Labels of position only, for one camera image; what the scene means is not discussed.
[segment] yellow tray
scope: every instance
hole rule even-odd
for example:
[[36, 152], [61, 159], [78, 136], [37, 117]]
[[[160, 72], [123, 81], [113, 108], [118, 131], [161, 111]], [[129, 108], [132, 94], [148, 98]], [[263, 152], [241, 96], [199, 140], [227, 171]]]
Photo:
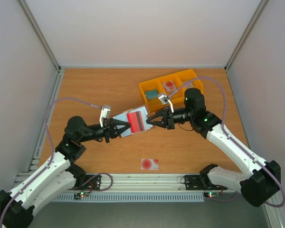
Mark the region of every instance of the yellow tray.
[[[168, 81], [173, 81], [176, 88], [181, 87], [185, 82], [196, 78], [197, 75], [193, 71], [193, 69], [188, 69], [184, 71], [180, 71], [171, 75], [166, 75], [162, 77], [158, 77], [149, 81], [141, 82], [139, 83], [139, 89], [140, 93], [142, 95], [142, 98], [146, 105], [148, 106], [150, 112], [156, 112], [162, 108], [162, 103], [159, 99], [150, 99], [147, 100], [145, 92], [150, 90], [157, 90], [157, 93], [166, 93], [163, 83]], [[200, 80], [195, 80], [192, 83], [194, 88], [197, 88], [200, 90], [202, 94], [204, 94], [204, 86]], [[180, 89], [173, 97], [171, 97], [171, 102], [175, 106], [183, 105], [184, 102], [184, 93], [185, 93], [186, 87], [183, 87]]]

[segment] orange wooden surface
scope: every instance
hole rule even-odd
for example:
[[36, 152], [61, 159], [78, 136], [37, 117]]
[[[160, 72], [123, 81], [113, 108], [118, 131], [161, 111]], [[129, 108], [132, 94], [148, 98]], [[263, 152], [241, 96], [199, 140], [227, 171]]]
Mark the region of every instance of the orange wooden surface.
[[[143, 99], [138, 83], [183, 69], [66, 69], [59, 91], [60, 97], [76, 97], [96, 105], [110, 105], [111, 115], [140, 106]], [[224, 69], [194, 69], [198, 76], [218, 80], [227, 94], [226, 125], [241, 141], [245, 141], [233, 94]], [[223, 98], [220, 89], [203, 80], [207, 109], [222, 116]], [[73, 101], [56, 104], [50, 122], [50, 134], [56, 147], [70, 117], [79, 115], [88, 125], [99, 123], [100, 110]], [[236, 165], [215, 145], [195, 132], [176, 126], [175, 130], [156, 127], [110, 143], [84, 142], [85, 153], [76, 161], [88, 173], [197, 173], [210, 163], [238, 171]], [[40, 164], [50, 155], [48, 140]], [[158, 171], [141, 170], [141, 159], [158, 159]]]

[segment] red dot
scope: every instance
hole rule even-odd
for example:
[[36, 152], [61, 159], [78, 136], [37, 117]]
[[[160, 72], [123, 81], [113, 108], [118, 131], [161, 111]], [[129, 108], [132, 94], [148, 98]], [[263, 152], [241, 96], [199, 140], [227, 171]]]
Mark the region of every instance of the red dot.
[[142, 161], [142, 168], [148, 170], [152, 167], [152, 162], [149, 159], [145, 159]]
[[172, 88], [174, 87], [174, 83], [172, 81], [166, 82], [166, 86]]

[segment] red card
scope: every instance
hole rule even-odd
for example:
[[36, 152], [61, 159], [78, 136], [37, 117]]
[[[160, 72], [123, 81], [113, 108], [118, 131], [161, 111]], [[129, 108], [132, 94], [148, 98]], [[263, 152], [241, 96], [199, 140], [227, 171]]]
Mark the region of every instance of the red card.
[[131, 124], [131, 132], [142, 132], [144, 131], [144, 125], [143, 125], [143, 118], [141, 112], [134, 112], [134, 113], [128, 113], [127, 118], [129, 123]]
[[142, 170], [158, 170], [158, 159], [142, 159]]

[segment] card with red dot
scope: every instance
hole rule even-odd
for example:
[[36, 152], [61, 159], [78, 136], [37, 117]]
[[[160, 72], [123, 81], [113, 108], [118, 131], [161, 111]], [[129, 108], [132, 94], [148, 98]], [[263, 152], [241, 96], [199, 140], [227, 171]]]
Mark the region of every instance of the card with red dot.
[[163, 84], [164, 89], [166, 90], [166, 93], [171, 94], [174, 91], [176, 91], [176, 86], [175, 83], [173, 81], [168, 81], [168, 82], [164, 82]]
[[142, 170], [158, 170], [158, 159], [142, 159]]

